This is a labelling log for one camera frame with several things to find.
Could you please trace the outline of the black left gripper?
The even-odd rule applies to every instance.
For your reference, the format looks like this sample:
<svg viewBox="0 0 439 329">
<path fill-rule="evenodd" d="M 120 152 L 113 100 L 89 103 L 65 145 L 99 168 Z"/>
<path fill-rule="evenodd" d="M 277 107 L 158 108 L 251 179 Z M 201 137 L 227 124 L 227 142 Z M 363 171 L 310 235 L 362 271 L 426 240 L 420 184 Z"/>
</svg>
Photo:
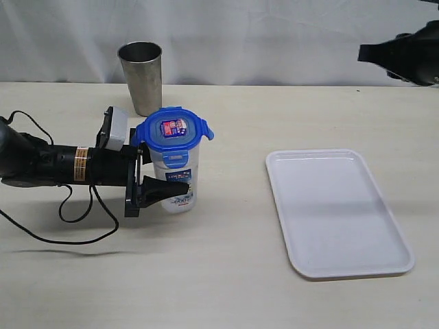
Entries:
<svg viewBox="0 0 439 329">
<path fill-rule="evenodd" d="M 127 218 L 138 217 L 141 208 L 171 197 L 186 195 L 189 191 L 189 184 L 186 182 L 164 181 L 146 175 L 142 180 L 142 151 L 130 144 L 134 128 L 128 127 L 126 141 L 120 151 L 104 148 L 110 125 L 108 109 L 104 111 L 104 120 L 96 135 L 93 155 L 89 160 L 90 181 L 99 186 L 124 187 L 124 216 Z"/>
</svg>

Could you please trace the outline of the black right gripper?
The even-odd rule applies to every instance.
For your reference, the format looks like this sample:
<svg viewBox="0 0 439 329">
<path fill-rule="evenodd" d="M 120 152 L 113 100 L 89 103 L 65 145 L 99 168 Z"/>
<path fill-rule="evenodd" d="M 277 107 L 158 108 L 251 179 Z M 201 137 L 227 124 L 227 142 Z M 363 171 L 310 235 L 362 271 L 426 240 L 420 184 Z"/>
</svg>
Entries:
<svg viewBox="0 0 439 329">
<path fill-rule="evenodd" d="M 357 61 L 379 66 L 394 80 L 417 86 L 438 84 L 438 20 L 389 41 L 361 44 Z"/>
</svg>

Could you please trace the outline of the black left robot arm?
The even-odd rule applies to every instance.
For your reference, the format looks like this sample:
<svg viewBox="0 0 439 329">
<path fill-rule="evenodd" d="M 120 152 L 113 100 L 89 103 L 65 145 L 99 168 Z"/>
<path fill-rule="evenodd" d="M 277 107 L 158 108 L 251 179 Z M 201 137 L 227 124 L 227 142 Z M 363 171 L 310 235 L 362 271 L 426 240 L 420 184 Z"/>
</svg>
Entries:
<svg viewBox="0 0 439 329">
<path fill-rule="evenodd" d="M 128 114 L 116 106 L 104 113 L 94 147 L 56 145 L 10 125 L 1 118 L 1 181 L 21 188 L 61 185 L 122 186 L 126 190 L 125 217 L 138 217 L 141 208 L 184 195 L 189 185 L 141 176 L 141 165 L 151 161 L 145 145 L 127 145 L 135 130 Z"/>
</svg>

